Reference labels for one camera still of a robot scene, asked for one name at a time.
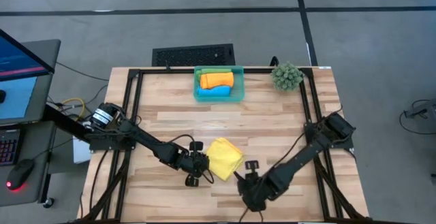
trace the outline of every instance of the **computer mouse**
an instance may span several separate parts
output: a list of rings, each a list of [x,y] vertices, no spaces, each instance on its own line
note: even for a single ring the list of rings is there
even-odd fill
[[[32,172],[35,162],[32,159],[23,159],[19,161],[9,172],[6,180],[6,187],[9,190],[15,190],[22,186]]]

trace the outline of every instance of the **yellow cable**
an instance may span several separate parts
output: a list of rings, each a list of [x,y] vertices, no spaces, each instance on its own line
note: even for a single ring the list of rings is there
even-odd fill
[[[80,101],[81,104],[82,104],[82,111],[80,111],[80,114],[79,114],[78,118],[76,118],[76,120],[75,120],[75,121],[77,121],[79,118],[82,117],[82,115],[84,113],[84,107],[85,107],[84,101],[81,98],[73,97],[73,98],[70,98],[70,99],[66,99],[65,101],[62,101],[62,104],[65,105],[65,104],[67,104],[70,101]]]

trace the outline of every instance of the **yellow cloth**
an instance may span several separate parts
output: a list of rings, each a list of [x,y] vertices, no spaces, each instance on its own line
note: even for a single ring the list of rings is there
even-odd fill
[[[225,138],[217,138],[206,151],[209,169],[227,180],[243,163],[243,153]]]
[[[202,74],[200,77],[200,86],[202,89],[211,89],[220,85],[233,87],[233,73]]]

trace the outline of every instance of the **green cloth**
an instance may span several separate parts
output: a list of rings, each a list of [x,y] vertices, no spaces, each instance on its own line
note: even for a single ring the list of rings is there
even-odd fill
[[[196,72],[196,77],[198,80],[200,80],[200,76],[202,74],[228,73],[228,72],[232,72],[232,70],[226,68],[204,68]]]

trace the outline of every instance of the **orange cloth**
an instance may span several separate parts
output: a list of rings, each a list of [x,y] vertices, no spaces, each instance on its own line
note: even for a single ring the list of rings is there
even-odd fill
[[[202,89],[211,89],[220,85],[233,87],[233,73],[224,74],[202,74],[200,77],[200,86]]]

